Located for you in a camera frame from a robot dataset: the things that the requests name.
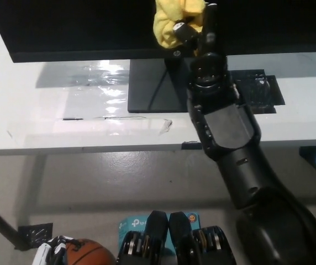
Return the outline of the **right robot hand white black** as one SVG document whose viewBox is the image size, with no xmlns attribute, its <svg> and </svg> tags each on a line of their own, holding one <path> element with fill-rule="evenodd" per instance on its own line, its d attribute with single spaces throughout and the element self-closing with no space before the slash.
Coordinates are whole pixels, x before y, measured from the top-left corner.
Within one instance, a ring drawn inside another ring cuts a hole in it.
<svg viewBox="0 0 316 265">
<path fill-rule="evenodd" d="M 216 54 L 219 51 L 217 13 L 218 5 L 208 3 L 203 12 L 202 31 L 198 33 L 192 26 L 180 21 L 173 27 L 175 37 L 196 56 Z"/>
</svg>

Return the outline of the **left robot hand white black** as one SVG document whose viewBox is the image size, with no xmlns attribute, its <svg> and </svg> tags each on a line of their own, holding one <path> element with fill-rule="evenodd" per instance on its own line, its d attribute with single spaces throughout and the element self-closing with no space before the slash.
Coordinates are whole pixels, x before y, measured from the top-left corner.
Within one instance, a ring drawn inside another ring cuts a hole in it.
<svg viewBox="0 0 316 265">
<path fill-rule="evenodd" d="M 66 244 L 70 237 L 58 236 L 42 243 L 33 259 L 32 265 L 66 265 L 68 264 Z"/>
</svg>

